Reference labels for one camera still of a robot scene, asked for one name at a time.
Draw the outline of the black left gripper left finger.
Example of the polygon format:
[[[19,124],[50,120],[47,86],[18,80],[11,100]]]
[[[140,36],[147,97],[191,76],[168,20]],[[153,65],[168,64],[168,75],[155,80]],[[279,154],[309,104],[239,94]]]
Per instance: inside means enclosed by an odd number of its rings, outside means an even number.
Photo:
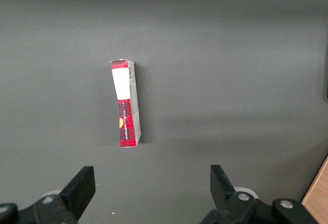
[[[33,205],[36,223],[78,223],[95,194],[94,167],[83,167],[59,194],[48,194]]]

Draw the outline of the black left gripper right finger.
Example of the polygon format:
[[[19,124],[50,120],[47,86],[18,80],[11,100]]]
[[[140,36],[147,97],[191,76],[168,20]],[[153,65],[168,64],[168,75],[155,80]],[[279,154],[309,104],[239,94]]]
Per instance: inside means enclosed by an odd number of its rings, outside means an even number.
[[[211,165],[210,190],[216,209],[201,223],[259,223],[254,196],[236,191],[220,165]]]

